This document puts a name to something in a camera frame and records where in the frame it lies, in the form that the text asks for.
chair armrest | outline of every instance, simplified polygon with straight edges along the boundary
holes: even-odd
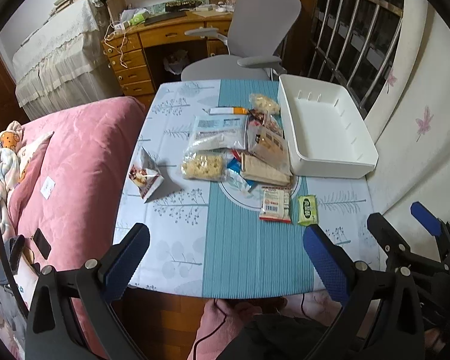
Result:
[[[239,59],[237,63],[243,68],[271,68],[274,69],[278,75],[287,72],[281,65],[282,59],[275,55],[249,56],[247,58]]]
[[[186,36],[204,36],[207,38],[216,38],[227,46],[228,39],[226,36],[218,33],[218,28],[195,28],[194,30],[185,31]]]

pink comforter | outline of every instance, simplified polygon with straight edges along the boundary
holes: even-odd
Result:
[[[123,183],[145,116],[137,100],[118,97],[60,111],[24,126],[24,145],[45,132],[55,132],[43,163],[30,163],[27,170],[27,177],[38,172],[36,183],[30,185],[25,178],[9,202],[17,233],[31,237],[40,228],[52,247],[44,260],[30,242],[41,267],[76,269],[90,258],[101,258],[112,245]],[[40,189],[48,176],[55,187],[46,200]],[[102,354],[83,308],[76,308],[89,344]]]

blue gripper pad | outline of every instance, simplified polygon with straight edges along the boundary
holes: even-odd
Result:
[[[149,246],[150,232],[147,226],[141,223],[133,226],[119,245],[113,246],[113,248],[117,247],[123,250],[114,258],[110,268],[103,276],[102,297],[105,302],[110,304],[123,296]]]
[[[349,298],[348,278],[334,260],[316,232],[322,230],[316,226],[308,226],[303,233],[303,247],[312,260],[313,266],[322,279],[330,297],[344,307]],[[329,240],[331,247],[336,246]]]
[[[410,213],[434,237],[439,237],[442,234],[442,224],[422,203],[412,203]]]

desk drawer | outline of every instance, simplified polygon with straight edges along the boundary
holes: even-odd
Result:
[[[107,42],[109,45],[115,47],[108,47],[105,43],[103,44],[103,48],[105,49],[105,54],[109,57],[120,55],[120,47],[122,45],[123,37],[118,39],[111,40]],[[138,34],[130,34],[125,36],[125,43],[122,47],[122,51],[127,53],[133,50],[140,50],[142,46],[140,45],[140,40],[138,38]]]
[[[208,56],[228,54],[228,47],[221,40],[208,40]]]
[[[150,73],[147,66],[133,67],[132,69],[125,69],[115,72],[120,85],[137,83],[139,81],[146,81],[150,79]]]
[[[150,80],[122,85],[122,89],[123,93],[125,93],[125,96],[139,96],[148,95],[149,93],[155,93],[154,86],[152,85],[152,82]]]
[[[207,28],[218,28],[218,33],[228,36],[230,21],[229,20],[207,21]]]
[[[199,36],[186,36],[185,31],[200,27],[203,27],[203,23],[194,22],[154,28],[153,30],[140,32],[140,40],[144,48],[159,44],[199,40]]]
[[[145,58],[143,57],[142,50],[136,50],[123,54],[123,62],[128,66],[127,69],[136,68],[137,66],[144,66]],[[120,64],[120,55],[116,55],[110,58],[110,66],[114,71],[122,71],[125,67]]]

phone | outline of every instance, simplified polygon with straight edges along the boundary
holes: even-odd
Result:
[[[37,246],[39,252],[42,254],[43,258],[45,260],[48,259],[48,256],[50,255],[52,247],[46,240],[42,231],[40,229],[37,229],[37,231],[35,232],[34,236],[31,237],[31,239],[34,240],[34,243]]]

